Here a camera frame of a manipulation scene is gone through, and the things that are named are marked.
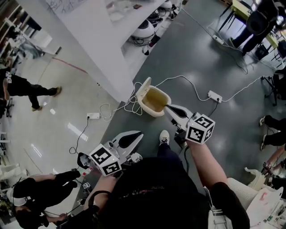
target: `concrete floor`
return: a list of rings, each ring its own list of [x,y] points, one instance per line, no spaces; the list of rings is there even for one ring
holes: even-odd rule
[[[221,25],[229,14],[227,12],[218,21],[225,9],[218,0],[192,0],[184,9],[204,27],[214,21],[212,27],[216,30],[217,25]],[[235,37],[241,25],[235,21],[227,32],[228,26],[225,26],[221,35],[225,40],[230,36]],[[256,78],[273,74],[272,69],[261,63],[253,63],[253,59],[246,56],[248,74],[245,75],[224,50],[232,54],[240,65],[243,64],[240,52],[219,46],[185,12],[181,12],[147,58],[134,82],[143,83],[147,77],[151,77],[151,84],[157,85],[168,77],[184,75],[196,85],[202,99],[212,90],[226,100]],[[209,115],[216,105],[213,100],[199,101],[192,85],[183,78],[167,81],[159,88],[171,97],[173,104],[185,106],[192,112]],[[260,151],[266,129],[258,127],[259,118],[265,115],[281,118],[286,112],[285,102],[279,101],[278,106],[273,107],[269,99],[264,99],[268,91],[265,82],[259,80],[231,101],[219,104],[211,117],[216,125],[207,145],[227,176],[241,182],[246,182],[244,167],[261,170],[263,162],[276,150],[276,147],[267,146],[263,152]],[[146,113],[138,116],[124,110],[116,112],[102,142],[123,131],[141,130],[145,135],[138,152],[143,157],[156,157],[159,134],[163,129],[170,133],[173,151],[179,152],[180,148],[173,140],[176,128],[166,116],[153,118]],[[180,158],[185,165],[183,153]],[[189,176],[200,189],[202,185],[190,154],[188,160]]]

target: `brown shoe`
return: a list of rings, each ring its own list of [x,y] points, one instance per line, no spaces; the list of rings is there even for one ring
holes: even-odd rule
[[[38,109],[32,108],[32,111],[36,111],[36,110],[40,111],[42,109],[43,109],[43,106],[40,106]]]
[[[61,86],[57,87],[57,92],[56,92],[56,94],[53,95],[53,97],[56,97],[58,94],[60,94],[62,92],[62,89],[63,88]]]

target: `grey floor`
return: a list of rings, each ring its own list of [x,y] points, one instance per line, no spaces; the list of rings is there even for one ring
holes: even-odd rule
[[[185,10],[204,27],[214,21],[212,27],[216,30],[229,14],[227,12],[218,21],[224,9],[219,0],[190,0],[185,6]],[[235,37],[240,27],[240,22],[235,22],[228,31],[225,26],[221,35],[224,39]],[[256,78],[273,74],[272,69],[246,56],[248,74],[245,75],[226,51],[237,59],[238,64],[243,65],[239,51],[219,46],[185,12],[181,12],[147,58],[134,82],[144,82],[151,77],[151,84],[157,85],[168,77],[184,75],[195,83],[201,98],[206,98],[207,92],[212,90],[226,100]],[[167,81],[159,88],[171,97],[173,104],[185,106],[192,112],[209,115],[216,105],[213,100],[199,101],[192,85],[183,78]],[[263,152],[260,151],[261,139],[267,129],[259,128],[258,121],[265,115],[284,117],[286,102],[279,101],[278,106],[273,107],[269,99],[264,99],[268,91],[265,82],[259,80],[231,101],[219,104],[211,117],[216,125],[207,145],[227,176],[244,183],[247,182],[244,167],[261,170],[263,162],[276,150],[276,147],[267,146]],[[146,113],[138,116],[123,109],[116,112],[102,142],[113,139],[120,132],[140,130],[145,135],[138,152],[143,157],[156,157],[159,134],[163,129],[169,131],[170,146],[179,153],[180,148],[173,140],[176,129],[166,116],[153,118]],[[180,158],[185,165],[183,153]],[[201,190],[202,185],[190,153],[188,160],[189,176]]]

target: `white shelf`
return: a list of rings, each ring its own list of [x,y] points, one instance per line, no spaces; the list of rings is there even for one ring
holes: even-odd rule
[[[159,37],[162,37],[166,29],[171,24],[171,20],[167,20],[169,14],[170,12],[167,12],[166,15],[163,16],[163,21],[159,23],[155,28],[156,34]],[[155,46],[149,48],[149,52],[151,52]],[[148,55],[144,55],[142,50],[143,47],[137,47],[133,43],[128,41],[125,42],[122,46],[122,52],[125,61],[129,67],[130,76],[132,80],[135,78],[136,74],[138,73],[138,71],[140,70],[140,68],[142,67],[142,65],[144,64],[145,60],[148,57]]]
[[[139,1],[138,4],[142,7],[127,11],[122,19],[113,22],[114,34],[117,36],[120,47],[139,25],[164,2],[165,0],[153,0],[150,2]]]

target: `white floor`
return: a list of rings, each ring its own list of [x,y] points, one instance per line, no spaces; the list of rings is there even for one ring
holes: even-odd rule
[[[56,58],[65,57],[61,50]],[[118,102],[109,96],[88,74],[52,59],[46,54],[40,59],[29,57],[17,73],[32,84],[44,87],[63,87],[57,97],[38,97],[42,111],[32,112],[27,97],[14,97],[12,118],[2,118],[8,132],[7,156],[10,163],[20,163],[30,175],[61,173],[77,168],[77,155],[69,153],[87,124],[87,113],[99,112],[99,106],[109,103],[112,110]],[[109,122],[89,120],[89,125],[79,140],[78,152],[89,153],[98,146]],[[65,213],[72,209],[78,189],[61,204],[48,211]]]

